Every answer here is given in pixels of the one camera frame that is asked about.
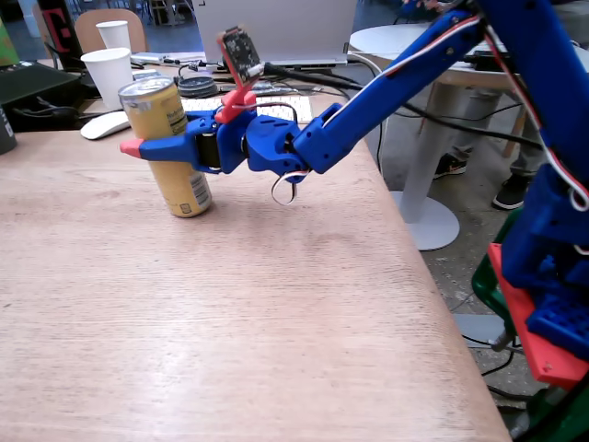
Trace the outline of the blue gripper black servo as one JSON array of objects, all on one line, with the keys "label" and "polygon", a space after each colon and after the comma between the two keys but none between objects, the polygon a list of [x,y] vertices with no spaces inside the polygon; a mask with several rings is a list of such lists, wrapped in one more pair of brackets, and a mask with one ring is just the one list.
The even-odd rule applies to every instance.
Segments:
[{"label": "blue gripper black servo", "polygon": [[120,143],[120,151],[147,161],[189,163],[205,173],[229,174],[245,159],[242,143],[255,112],[241,112],[230,123],[215,120],[214,111],[187,111],[184,135]]}]

